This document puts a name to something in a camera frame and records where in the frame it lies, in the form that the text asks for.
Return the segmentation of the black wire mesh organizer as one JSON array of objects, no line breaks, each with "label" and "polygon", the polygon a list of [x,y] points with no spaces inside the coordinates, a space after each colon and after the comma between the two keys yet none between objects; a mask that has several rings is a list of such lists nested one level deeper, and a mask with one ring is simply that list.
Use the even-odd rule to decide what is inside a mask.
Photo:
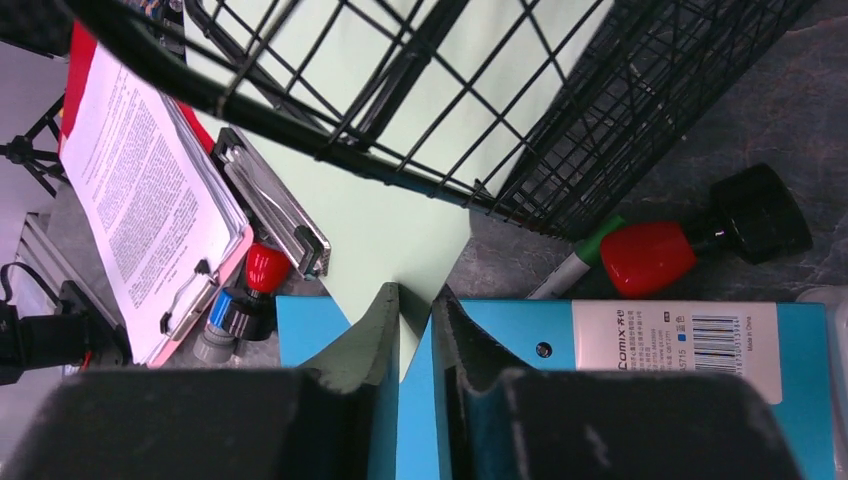
[{"label": "black wire mesh organizer", "polygon": [[575,240],[808,1],[70,1],[160,91],[360,178]]}]

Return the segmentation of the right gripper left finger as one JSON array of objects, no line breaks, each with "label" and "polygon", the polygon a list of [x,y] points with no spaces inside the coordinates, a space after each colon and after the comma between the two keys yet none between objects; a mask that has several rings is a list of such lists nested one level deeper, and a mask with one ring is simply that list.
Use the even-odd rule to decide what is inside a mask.
[{"label": "right gripper left finger", "polygon": [[71,377],[7,479],[391,479],[400,291],[295,368],[120,369]]}]

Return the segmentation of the light green clipboard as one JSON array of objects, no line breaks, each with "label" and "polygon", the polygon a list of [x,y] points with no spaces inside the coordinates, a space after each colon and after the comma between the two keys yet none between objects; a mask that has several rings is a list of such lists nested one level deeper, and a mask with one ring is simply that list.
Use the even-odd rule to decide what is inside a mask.
[{"label": "light green clipboard", "polygon": [[400,284],[401,355],[481,212],[549,235],[547,159],[620,1],[190,1],[190,66],[333,244],[325,287],[361,314]]}]

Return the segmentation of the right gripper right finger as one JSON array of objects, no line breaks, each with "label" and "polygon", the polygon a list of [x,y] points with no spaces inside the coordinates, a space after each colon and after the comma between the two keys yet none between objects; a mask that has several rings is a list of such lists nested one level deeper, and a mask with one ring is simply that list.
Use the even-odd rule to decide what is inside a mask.
[{"label": "right gripper right finger", "polygon": [[713,373],[541,370],[449,288],[430,321],[442,479],[798,479],[771,409]]}]

